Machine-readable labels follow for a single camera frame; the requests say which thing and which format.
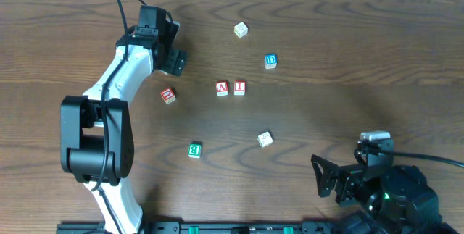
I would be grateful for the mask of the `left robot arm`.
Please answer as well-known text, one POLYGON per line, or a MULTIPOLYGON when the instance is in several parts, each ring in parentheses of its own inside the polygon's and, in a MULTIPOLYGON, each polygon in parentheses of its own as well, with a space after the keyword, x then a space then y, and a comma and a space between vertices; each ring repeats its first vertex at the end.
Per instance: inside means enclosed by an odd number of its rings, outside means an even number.
POLYGON ((62 223, 58 233, 139 233, 143 209, 128 177, 134 159, 129 106, 154 71, 180 75, 186 52, 173 48, 180 24, 165 9, 143 5, 138 24, 117 41, 101 78, 60 107, 62 169, 94 196, 104 221, 62 223))

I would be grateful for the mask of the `red letter A block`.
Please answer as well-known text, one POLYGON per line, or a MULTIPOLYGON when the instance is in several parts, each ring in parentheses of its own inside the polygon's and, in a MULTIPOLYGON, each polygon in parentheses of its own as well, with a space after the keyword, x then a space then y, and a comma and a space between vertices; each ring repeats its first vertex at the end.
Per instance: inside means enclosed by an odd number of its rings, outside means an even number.
POLYGON ((217 96, 227 96, 228 95, 228 82, 220 81, 215 85, 217 96))

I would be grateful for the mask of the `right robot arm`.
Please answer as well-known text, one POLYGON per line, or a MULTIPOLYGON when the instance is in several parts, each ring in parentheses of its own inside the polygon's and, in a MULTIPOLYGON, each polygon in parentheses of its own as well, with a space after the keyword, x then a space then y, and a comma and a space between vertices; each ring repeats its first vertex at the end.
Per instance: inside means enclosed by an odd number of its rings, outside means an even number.
POLYGON ((395 165, 388 132, 362 133, 356 164, 339 166, 317 155, 311 163, 318 195, 336 193, 340 206, 363 210, 333 224, 332 233, 454 233, 439 213, 439 198, 416 166, 395 165))

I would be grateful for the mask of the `red letter I block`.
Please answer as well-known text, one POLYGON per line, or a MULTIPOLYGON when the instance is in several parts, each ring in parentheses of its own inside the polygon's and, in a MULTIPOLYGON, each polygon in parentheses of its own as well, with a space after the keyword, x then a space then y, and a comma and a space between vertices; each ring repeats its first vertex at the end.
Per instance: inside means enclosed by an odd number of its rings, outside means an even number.
POLYGON ((246 82, 243 80, 236 80, 234 82, 234 95, 243 96, 246 93, 246 82))

